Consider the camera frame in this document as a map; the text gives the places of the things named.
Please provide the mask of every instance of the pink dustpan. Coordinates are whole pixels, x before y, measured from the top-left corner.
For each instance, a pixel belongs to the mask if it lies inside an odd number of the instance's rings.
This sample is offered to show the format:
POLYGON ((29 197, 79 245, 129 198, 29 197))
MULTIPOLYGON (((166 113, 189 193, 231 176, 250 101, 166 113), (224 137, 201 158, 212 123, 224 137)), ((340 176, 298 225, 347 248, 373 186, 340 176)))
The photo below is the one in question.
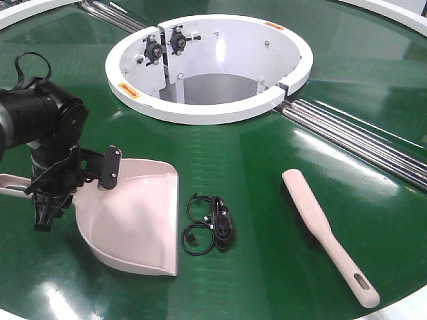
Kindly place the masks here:
MULTIPOLYGON (((3 194, 26 197, 19 190, 28 184, 0 175, 3 194)), ((73 204, 80 233, 101 262, 130 273, 176 275, 177 197, 178 174, 169 163, 122 159, 114 189, 86 183, 73 204)))

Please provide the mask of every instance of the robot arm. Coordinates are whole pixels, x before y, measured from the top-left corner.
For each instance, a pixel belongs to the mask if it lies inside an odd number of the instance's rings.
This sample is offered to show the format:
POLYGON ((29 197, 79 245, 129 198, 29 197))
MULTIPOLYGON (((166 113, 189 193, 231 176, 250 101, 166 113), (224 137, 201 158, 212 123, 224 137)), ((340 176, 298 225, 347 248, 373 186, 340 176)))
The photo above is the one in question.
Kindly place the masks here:
POLYGON ((24 143, 30 146, 33 172, 25 193, 32 194, 35 230, 49 231, 53 218, 61 217, 70 206, 77 187, 94 179, 102 189, 116 186, 121 151, 110 146, 100 154, 80 148, 89 111, 82 100, 49 81, 51 66, 43 56, 35 52, 18 55, 15 68, 16 86, 0 89, 0 159, 6 149, 24 143), (27 54, 46 62, 46 77, 24 83, 19 60, 27 54))

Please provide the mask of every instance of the brush handle hole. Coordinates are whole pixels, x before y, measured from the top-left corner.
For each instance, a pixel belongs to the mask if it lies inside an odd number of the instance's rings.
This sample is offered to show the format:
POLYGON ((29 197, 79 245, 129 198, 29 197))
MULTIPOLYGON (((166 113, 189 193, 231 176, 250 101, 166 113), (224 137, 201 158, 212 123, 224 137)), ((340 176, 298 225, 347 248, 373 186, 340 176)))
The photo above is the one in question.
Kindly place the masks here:
POLYGON ((369 285, 366 283, 365 279, 363 279, 363 277, 359 273, 355 273, 354 278, 357 280, 357 282, 363 289, 369 290, 369 285))

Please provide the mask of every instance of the pink brush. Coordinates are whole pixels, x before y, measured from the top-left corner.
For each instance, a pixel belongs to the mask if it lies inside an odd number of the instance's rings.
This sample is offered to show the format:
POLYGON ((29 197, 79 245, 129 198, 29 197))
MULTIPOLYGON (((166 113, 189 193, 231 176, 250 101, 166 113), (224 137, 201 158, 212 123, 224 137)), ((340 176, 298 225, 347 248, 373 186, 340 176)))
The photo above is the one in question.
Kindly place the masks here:
POLYGON ((283 172, 282 177, 307 228, 322 244, 360 304, 365 308, 376 307, 380 302, 379 294, 335 239, 328 220, 301 171, 290 169, 283 172))

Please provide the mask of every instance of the green conveyor belt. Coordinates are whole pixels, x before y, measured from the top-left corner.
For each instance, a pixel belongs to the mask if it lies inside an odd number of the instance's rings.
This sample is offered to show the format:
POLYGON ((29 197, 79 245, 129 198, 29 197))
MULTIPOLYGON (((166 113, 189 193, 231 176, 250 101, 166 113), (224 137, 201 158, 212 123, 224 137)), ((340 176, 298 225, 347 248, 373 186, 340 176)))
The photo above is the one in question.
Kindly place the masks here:
MULTIPOLYGON (((336 1, 117 3, 149 25, 233 13, 288 27, 314 53, 298 97, 380 128, 399 149, 427 160, 425 37, 336 1)), ((344 320, 371 312, 326 253, 305 244, 280 192, 282 171, 292 167, 304 172, 336 237, 380 293, 377 309, 427 283, 427 194, 274 111, 189 126, 129 109, 110 91, 104 71, 107 54, 127 34, 72 5, 10 26, 0 31, 0 87, 14 84, 18 53, 42 53, 52 80, 90 110, 82 146, 102 151, 114 144, 124 157, 171 163, 179 173, 179 231, 189 222, 185 205, 194 192, 218 194, 234 218, 236 242, 227 253, 203 257, 179 247, 177 277, 132 275, 92 255, 73 209, 50 233, 36 233, 31 202, 1 196, 0 308, 31 320, 344 320), (61 317, 52 304, 64 302, 69 309, 61 317)), ((42 65, 24 65, 28 74, 44 72, 42 65)), ((0 172, 30 171, 28 147, 5 152, 0 172)))

